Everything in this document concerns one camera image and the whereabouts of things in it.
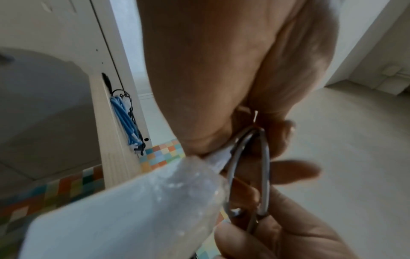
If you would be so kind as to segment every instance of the coiled blue cable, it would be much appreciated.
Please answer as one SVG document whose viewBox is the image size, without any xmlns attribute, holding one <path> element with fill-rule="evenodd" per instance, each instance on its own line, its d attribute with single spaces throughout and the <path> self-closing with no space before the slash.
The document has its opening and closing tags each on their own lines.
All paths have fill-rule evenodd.
<svg viewBox="0 0 410 259">
<path fill-rule="evenodd" d="M 110 102 L 114 112 L 121 122 L 125 132 L 128 135 L 128 145 L 137 147 L 142 145 L 142 140 L 138 137 L 139 131 L 137 126 L 132 122 L 128 112 L 125 109 L 124 102 L 119 96 L 111 96 Z"/>
</svg>

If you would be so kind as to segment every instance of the white plastic package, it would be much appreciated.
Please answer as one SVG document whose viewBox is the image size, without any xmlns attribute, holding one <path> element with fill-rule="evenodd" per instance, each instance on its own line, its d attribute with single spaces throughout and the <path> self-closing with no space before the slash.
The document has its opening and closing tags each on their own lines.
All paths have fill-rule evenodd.
<svg viewBox="0 0 410 259">
<path fill-rule="evenodd" d="M 198 157 L 37 218 L 20 259 L 188 259 L 210 235 L 226 180 Z"/>
</svg>

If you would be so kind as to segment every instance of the metal scissors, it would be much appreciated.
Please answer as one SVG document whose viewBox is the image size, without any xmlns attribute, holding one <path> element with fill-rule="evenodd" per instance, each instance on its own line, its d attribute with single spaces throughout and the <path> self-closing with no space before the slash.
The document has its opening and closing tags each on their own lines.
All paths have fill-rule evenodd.
<svg viewBox="0 0 410 259">
<path fill-rule="evenodd" d="M 232 188 L 232 182 L 235 177 L 235 171 L 238 166 L 240 157 L 249 144 L 249 142 L 259 137 L 261 142 L 261 199 L 256 211 L 252 213 L 251 220 L 248 224 L 247 231 L 253 233 L 258 225 L 258 221 L 267 216 L 269 206 L 269 186 L 270 186 L 270 158 L 269 146 L 266 139 L 266 133 L 263 128 L 257 126 L 249 126 L 239 132 L 232 140 L 230 140 L 220 150 L 208 155 L 205 161 L 208 164 L 214 165 L 214 169 L 221 172 L 224 167 L 227 168 L 227 180 L 229 189 Z M 244 211 L 242 209 L 232 210 L 230 208 L 229 196 L 228 201 L 224 204 L 224 210 L 229 217 L 240 217 Z"/>
</svg>

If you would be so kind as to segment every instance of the metal ring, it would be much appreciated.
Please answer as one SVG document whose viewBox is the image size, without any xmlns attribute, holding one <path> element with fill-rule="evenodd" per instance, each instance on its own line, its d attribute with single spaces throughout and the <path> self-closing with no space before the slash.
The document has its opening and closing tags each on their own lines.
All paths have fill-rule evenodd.
<svg viewBox="0 0 410 259">
<path fill-rule="evenodd" d="M 266 139 L 265 130 L 262 128 L 252 128 L 248 133 L 244 135 L 244 137 L 238 142 L 239 144 L 236 146 L 235 152 L 232 156 L 232 159 L 228 166 L 228 174 L 227 180 L 229 184 L 229 189 L 232 188 L 232 182 L 235 177 L 236 167 L 238 166 L 239 159 L 242 155 L 243 150 L 245 149 L 246 145 L 250 142 L 252 137 L 259 135 L 261 140 L 261 153 L 262 153 L 262 161 L 261 161 L 261 203 L 258 206 L 258 210 L 256 214 L 259 216 L 264 216 L 267 214 L 268 207 L 269 207 L 269 186 L 270 186 L 270 158 L 269 158 L 269 146 Z M 243 213 L 243 210 L 234 211 L 231 210 L 229 204 L 229 197 L 228 201 L 224 204 L 224 210 L 229 217 L 238 217 Z"/>
</svg>

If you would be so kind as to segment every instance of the mosaic tile floor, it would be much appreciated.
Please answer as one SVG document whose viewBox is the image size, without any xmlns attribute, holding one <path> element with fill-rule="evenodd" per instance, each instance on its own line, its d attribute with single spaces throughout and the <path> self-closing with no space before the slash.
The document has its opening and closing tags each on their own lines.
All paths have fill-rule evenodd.
<svg viewBox="0 0 410 259">
<path fill-rule="evenodd" d="M 140 157 L 143 172 L 150 172 L 175 159 L 185 157 L 178 140 L 146 150 Z M 18 195 L 0 199 L 0 259 L 13 259 L 23 242 L 29 224 L 39 215 L 104 190 L 102 166 L 49 182 Z M 221 211 L 217 224 L 227 220 Z M 218 255 L 213 234 L 197 251 L 199 259 Z"/>
</svg>

